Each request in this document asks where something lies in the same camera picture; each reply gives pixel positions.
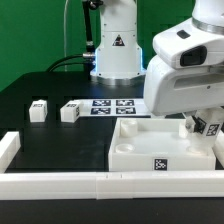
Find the cable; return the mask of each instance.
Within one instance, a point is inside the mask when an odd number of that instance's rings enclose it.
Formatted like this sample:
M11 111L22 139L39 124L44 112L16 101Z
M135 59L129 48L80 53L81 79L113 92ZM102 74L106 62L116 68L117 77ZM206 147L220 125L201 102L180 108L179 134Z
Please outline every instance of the cable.
M53 72L55 69L62 67L62 66L67 66L67 65L83 65L83 64L89 64L90 62L71 62L71 63L64 63L64 64L59 64L53 67L50 72Z
M67 15L69 3L70 0L66 0L64 8L64 57L67 57Z
M54 68L55 66L57 66L58 64L60 64L61 62L64 62L64 61L68 61L68 60L71 60L71 59L74 59L74 58L82 58L83 55L82 54L78 54L78 55L71 55L71 56L67 56L65 58L62 58L62 59L59 59L57 60L56 62L54 62L47 70L46 72L50 72L52 68Z

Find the black table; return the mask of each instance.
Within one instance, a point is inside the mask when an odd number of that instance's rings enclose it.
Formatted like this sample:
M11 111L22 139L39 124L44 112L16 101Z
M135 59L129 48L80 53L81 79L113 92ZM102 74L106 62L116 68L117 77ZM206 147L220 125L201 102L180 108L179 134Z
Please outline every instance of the black table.
M60 108L72 99L142 95L142 83L104 86L82 72L23 75L0 93L0 136L17 130L22 143L6 172L108 171L116 117L65 124ZM31 124L28 110L38 99L48 102L47 120ZM0 223L223 223L223 207L222 198L0 201Z

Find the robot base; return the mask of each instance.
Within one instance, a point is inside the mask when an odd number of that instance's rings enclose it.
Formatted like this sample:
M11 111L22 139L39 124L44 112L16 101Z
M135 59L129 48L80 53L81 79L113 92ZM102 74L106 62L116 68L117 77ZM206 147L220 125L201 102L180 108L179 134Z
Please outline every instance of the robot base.
M108 86L129 86L134 85L139 82L145 81L145 73L140 74L134 78L124 78L124 79L113 79L113 78L104 78L97 75L90 75L90 79L92 82L101 83Z
M109 170L215 170L211 147L206 153L192 152L190 141L179 136L182 121L118 118L109 150Z

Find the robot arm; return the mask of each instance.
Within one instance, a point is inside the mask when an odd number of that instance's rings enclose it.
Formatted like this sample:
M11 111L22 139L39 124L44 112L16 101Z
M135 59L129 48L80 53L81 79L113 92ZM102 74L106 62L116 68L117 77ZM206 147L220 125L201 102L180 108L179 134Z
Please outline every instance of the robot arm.
M223 106L223 12L222 0L197 0L193 18L154 38L144 88L153 114Z

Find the green backdrop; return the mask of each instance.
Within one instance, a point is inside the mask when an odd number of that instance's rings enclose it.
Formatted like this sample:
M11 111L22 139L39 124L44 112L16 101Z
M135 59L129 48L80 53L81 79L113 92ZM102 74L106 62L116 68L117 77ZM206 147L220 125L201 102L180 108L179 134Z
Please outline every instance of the green backdrop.
M22 74L44 71L64 56L64 5L65 0L0 1L0 91ZM193 6L194 0L138 0L138 42L145 64L154 55L153 36L189 18ZM82 53L85 32L81 0L71 0L68 18L68 54ZM99 12L91 12L91 18L97 45Z

